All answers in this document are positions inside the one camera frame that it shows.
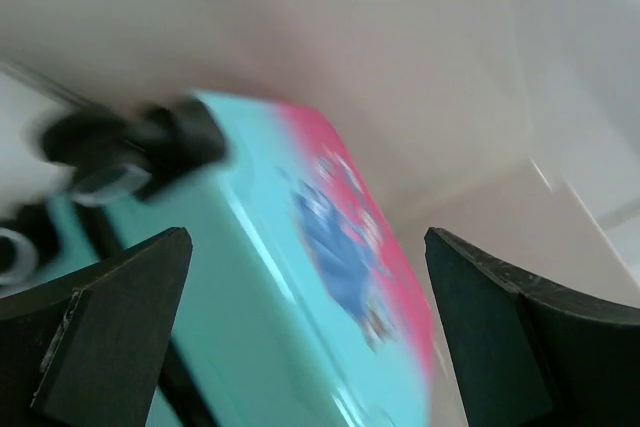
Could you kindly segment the teal pink suitcase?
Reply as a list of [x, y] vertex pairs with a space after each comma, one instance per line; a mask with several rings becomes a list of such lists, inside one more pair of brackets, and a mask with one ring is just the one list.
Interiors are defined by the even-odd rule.
[[150, 426], [426, 426], [431, 312], [318, 111], [194, 91], [40, 133], [68, 184], [1, 224], [18, 293], [170, 228], [192, 239]]

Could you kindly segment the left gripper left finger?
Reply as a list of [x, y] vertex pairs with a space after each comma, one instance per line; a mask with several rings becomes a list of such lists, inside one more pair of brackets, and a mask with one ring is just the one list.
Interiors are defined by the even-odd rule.
[[2, 425], [144, 425], [191, 254], [169, 228], [3, 298]]

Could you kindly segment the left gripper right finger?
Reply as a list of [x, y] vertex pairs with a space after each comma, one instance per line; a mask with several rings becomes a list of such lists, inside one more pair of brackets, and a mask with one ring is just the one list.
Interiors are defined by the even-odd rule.
[[638, 425], [638, 309], [516, 267], [443, 228], [424, 241], [469, 425]]

